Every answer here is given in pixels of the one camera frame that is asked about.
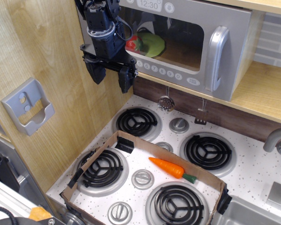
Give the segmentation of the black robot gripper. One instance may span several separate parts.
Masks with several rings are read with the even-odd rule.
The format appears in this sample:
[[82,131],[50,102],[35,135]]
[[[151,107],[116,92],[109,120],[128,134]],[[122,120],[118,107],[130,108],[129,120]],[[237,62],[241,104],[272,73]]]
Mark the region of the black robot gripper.
[[133,86],[138,74],[135,58],[125,50],[126,37],[122,24],[110,24],[107,28],[87,27],[91,44],[81,45],[86,68],[96,84],[106,76],[106,68],[118,72],[118,82],[122,93]]

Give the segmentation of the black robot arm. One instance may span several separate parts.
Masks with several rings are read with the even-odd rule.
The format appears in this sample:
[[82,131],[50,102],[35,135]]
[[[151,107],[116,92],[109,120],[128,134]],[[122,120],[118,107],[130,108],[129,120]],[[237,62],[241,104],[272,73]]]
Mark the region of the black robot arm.
[[87,23],[87,34],[92,44],[83,44],[83,60],[93,81],[99,84],[106,76],[106,70],[118,74],[122,93],[132,87],[138,71],[136,59],[125,49],[126,22],[119,17],[121,7],[117,0],[77,0],[76,6]]

